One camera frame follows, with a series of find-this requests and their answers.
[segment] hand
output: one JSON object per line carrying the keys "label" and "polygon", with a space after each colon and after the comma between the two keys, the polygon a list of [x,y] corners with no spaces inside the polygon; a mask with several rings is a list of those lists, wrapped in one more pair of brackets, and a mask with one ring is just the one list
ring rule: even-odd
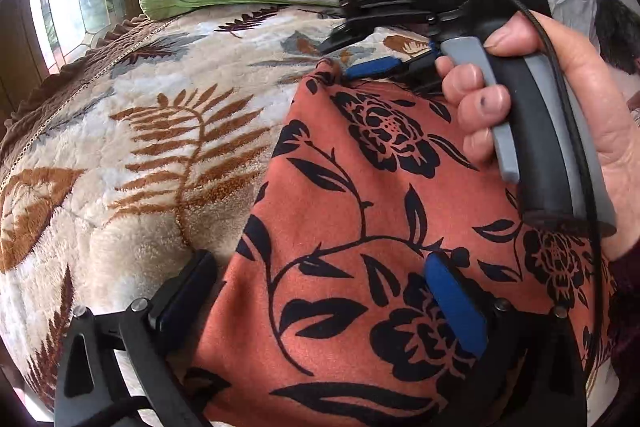
{"label": "hand", "polygon": [[[534,15],[554,44],[598,152],[618,218],[618,232],[602,242],[604,253],[614,261],[640,238],[640,129],[609,68],[588,39],[553,19]],[[520,13],[489,36],[484,47],[498,57],[543,50],[533,25]],[[440,57],[436,66],[444,78],[444,95],[458,106],[458,122],[467,133],[463,146],[466,157],[478,166],[490,162],[495,152],[490,128],[509,114],[509,92],[504,86],[484,87],[482,71],[471,64],[454,67],[449,57]]]}

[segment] brown fern pattern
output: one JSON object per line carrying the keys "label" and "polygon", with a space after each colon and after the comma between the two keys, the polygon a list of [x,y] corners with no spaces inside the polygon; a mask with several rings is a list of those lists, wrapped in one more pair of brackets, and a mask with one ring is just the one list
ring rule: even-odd
{"label": "brown fern pattern", "polygon": [[190,35],[186,32],[160,37],[149,44],[136,48],[111,68],[111,78],[130,71],[145,63],[180,61],[191,49],[190,44],[205,38],[205,35]]}
{"label": "brown fern pattern", "polygon": [[[0,194],[0,273],[20,264],[49,226],[83,170],[39,167],[11,176]],[[7,198],[11,203],[5,204]]]}
{"label": "brown fern pattern", "polygon": [[252,12],[251,15],[244,13],[241,19],[236,19],[233,22],[228,22],[225,25],[219,26],[217,32],[230,33],[234,37],[241,39],[240,35],[236,35],[236,32],[250,30],[262,24],[269,17],[273,17],[280,10],[288,8],[289,5],[271,6],[270,8],[262,8],[257,12]]}
{"label": "brown fern pattern", "polygon": [[430,51],[431,46],[428,42],[417,41],[415,39],[405,37],[403,35],[389,35],[382,41],[383,45],[390,50],[416,57],[424,52]]}
{"label": "brown fern pattern", "polygon": [[228,102],[235,92],[218,92],[214,84],[201,94],[183,89],[172,101],[160,93],[156,105],[111,115],[130,123],[133,141],[140,143],[132,151],[136,162],[126,166],[138,176],[116,189],[122,197],[110,204],[112,221],[173,212],[182,240],[193,248],[187,211],[223,200],[252,182],[260,174],[252,163],[269,147],[256,142],[270,128],[246,129],[262,109],[246,111],[253,95]]}
{"label": "brown fern pattern", "polygon": [[74,303],[74,285],[71,270],[66,266],[60,288],[60,311],[49,319],[49,332],[40,343],[40,349],[29,359],[27,382],[49,410],[53,411],[56,398],[58,364],[62,354],[62,341],[71,322]]}

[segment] black leaf pattern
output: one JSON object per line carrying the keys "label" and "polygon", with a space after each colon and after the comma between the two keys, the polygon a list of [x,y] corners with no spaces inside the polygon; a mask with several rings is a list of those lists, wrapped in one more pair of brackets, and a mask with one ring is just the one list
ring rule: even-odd
{"label": "black leaf pattern", "polygon": [[568,235],[567,237],[571,239],[576,245],[579,245],[581,247],[584,246],[584,241],[581,240],[579,237],[575,237],[575,235]]}
{"label": "black leaf pattern", "polygon": [[349,275],[347,272],[335,267],[332,264],[327,263],[319,257],[312,255],[308,256],[300,265],[298,269],[304,275],[311,275],[313,277],[331,277],[332,279],[353,279],[353,275]]}
{"label": "black leaf pattern", "polygon": [[268,186],[269,186],[269,182],[266,182],[265,184],[262,185],[262,187],[260,187],[260,190],[258,191],[258,196],[255,198],[256,203],[260,203],[264,199]]}
{"label": "black leaf pattern", "polygon": [[449,112],[449,109],[447,109],[447,106],[442,102],[438,102],[437,100],[430,100],[429,108],[443,120],[451,123],[451,113]]}
{"label": "black leaf pattern", "polygon": [[[269,236],[269,231],[265,227],[264,223],[261,222],[257,216],[251,214],[242,234],[251,241],[255,250],[260,254],[260,257],[262,257],[265,264],[269,264],[271,262],[271,237]],[[238,244],[238,253],[247,259],[254,261],[251,249],[244,238],[242,238]]]}
{"label": "black leaf pattern", "polygon": [[243,238],[240,238],[236,251],[242,257],[246,257],[249,261],[255,261],[254,254],[251,253],[251,248],[249,248],[249,245],[246,243],[246,241]]}
{"label": "black leaf pattern", "polygon": [[480,269],[484,274],[495,282],[516,282],[518,281],[517,272],[509,268],[508,266],[501,266],[499,264],[489,264],[478,261]]}
{"label": "black leaf pattern", "polygon": [[349,186],[349,182],[329,169],[319,166],[313,162],[302,160],[300,158],[287,158],[293,166],[302,172],[309,181],[313,182],[324,190],[335,190],[336,192],[345,192],[344,188],[335,182],[341,183],[345,187]]}
{"label": "black leaf pattern", "polygon": [[[431,398],[408,396],[363,383],[299,383],[270,394],[290,398],[316,412],[350,417],[369,427],[426,424],[440,410]],[[353,403],[354,399],[369,402],[371,407]],[[421,412],[394,416],[388,410]]]}
{"label": "black leaf pattern", "polygon": [[516,196],[511,194],[511,191],[508,188],[505,188],[504,193],[507,195],[507,199],[511,203],[511,206],[517,210],[518,209],[518,202],[516,200]]}
{"label": "black leaf pattern", "polygon": [[437,134],[430,134],[428,135],[428,137],[434,144],[440,147],[444,152],[447,153],[447,155],[450,156],[450,158],[458,162],[460,165],[466,167],[467,169],[471,169],[472,171],[479,172],[478,168],[471,165],[469,160],[466,159],[466,156],[463,155],[463,153],[460,152],[457,147],[453,145],[449,140],[443,138],[442,136],[438,136]]}
{"label": "black leaf pattern", "polygon": [[591,344],[591,333],[589,332],[589,328],[587,326],[582,330],[582,347],[584,349],[589,349],[589,345]]}
{"label": "black leaf pattern", "polygon": [[499,232],[507,232],[514,227],[514,225],[515,223],[509,219],[498,219],[489,225],[473,227],[473,229],[477,234],[481,235],[481,237],[484,237],[492,243],[508,243],[518,235],[520,227],[516,227],[516,229],[511,230],[509,233]]}
{"label": "black leaf pattern", "polygon": [[315,94],[318,92],[318,84],[316,84],[314,80],[308,80],[306,81],[306,89],[308,89],[311,94]]}
{"label": "black leaf pattern", "polygon": [[454,248],[451,251],[451,262],[458,268],[469,268],[471,261],[469,261],[469,251],[466,248]]}
{"label": "black leaf pattern", "polygon": [[578,299],[580,299],[580,302],[582,304],[584,304],[585,308],[589,308],[589,303],[587,302],[587,296],[584,294],[584,291],[582,291],[582,288],[578,288]]}
{"label": "black leaf pattern", "polygon": [[427,251],[430,251],[430,252],[441,251],[442,250],[442,242],[443,241],[444,241],[444,237],[441,237],[441,238],[439,238],[439,240],[437,240],[432,245],[428,245],[428,246],[424,247],[424,249],[427,250]]}
{"label": "black leaf pattern", "polygon": [[389,304],[389,299],[386,296],[385,287],[382,284],[382,280],[380,280],[380,275],[385,278],[394,297],[398,297],[400,295],[400,282],[393,272],[391,272],[391,270],[389,270],[384,264],[380,263],[380,261],[366,254],[360,255],[364,261],[364,266],[367,268],[371,298],[377,306],[383,308]]}
{"label": "black leaf pattern", "polygon": [[402,107],[414,107],[415,102],[410,100],[392,100],[391,102],[401,105]]}
{"label": "black leaf pattern", "polygon": [[[323,58],[321,62],[328,60],[328,58]],[[322,82],[325,86],[333,86],[335,84],[335,75],[331,71],[315,71],[313,78]]]}
{"label": "black leaf pattern", "polygon": [[278,143],[273,150],[272,157],[281,156],[293,152],[303,140],[309,138],[309,128],[300,120],[291,120],[282,128]]}
{"label": "black leaf pattern", "polygon": [[409,241],[414,245],[421,245],[427,236],[427,213],[420,196],[411,185],[404,196],[404,211],[409,224]]}
{"label": "black leaf pattern", "polygon": [[351,299],[334,297],[315,302],[293,299],[282,310],[278,333],[282,335],[290,325],[303,319],[326,317],[299,331],[296,336],[308,339],[330,339],[342,333],[365,311],[367,311],[366,307]]}
{"label": "black leaf pattern", "polygon": [[231,384],[224,378],[201,367],[187,369],[184,375],[184,385],[188,389],[197,385],[196,391],[190,393],[190,400],[198,411],[203,411],[207,403],[218,393],[231,387]]}

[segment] maroon sleeve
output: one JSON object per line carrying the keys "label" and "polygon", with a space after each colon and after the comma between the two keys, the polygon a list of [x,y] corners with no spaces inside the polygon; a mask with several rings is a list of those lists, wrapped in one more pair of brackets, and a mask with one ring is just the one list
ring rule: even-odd
{"label": "maroon sleeve", "polygon": [[612,362],[623,385],[638,383],[640,370],[640,241],[609,264],[618,287],[610,306]]}

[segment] finger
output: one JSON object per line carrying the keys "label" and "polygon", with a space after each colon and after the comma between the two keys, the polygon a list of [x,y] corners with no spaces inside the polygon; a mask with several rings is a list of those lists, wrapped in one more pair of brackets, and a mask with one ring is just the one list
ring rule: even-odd
{"label": "finger", "polygon": [[465,136],[463,151],[466,158],[478,167],[491,161],[494,157],[494,137],[489,129],[481,129]]}
{"label": "finger", "polygon": [[511,109],[511,97],[504,86],[491,86],[468,94],[458,106],[458,123],[467,134],[502,122]]}
{"label": "finger", "polygon": [[444,78],[449,74],[449,71],[453,69],[453,60],[449,57],[442,56],[436,58],[436,71],[440,75],[440,78]]}
{"label": "finger", "polygon": [[442,92],[447,102],[458,105],[469,93],[484,87],[482,71],[473,64],[456,66],[442,81]]}
{"label": "finger", "polygon": [[[589,39],[563,24],[533,13],[551,39],[560,66],[589,124],[603,166],[618,162],[632,143],[635,130],[625,100]],[[543,49],[533,25],[514,15],[484,43],[493,55],[527,55]]]}

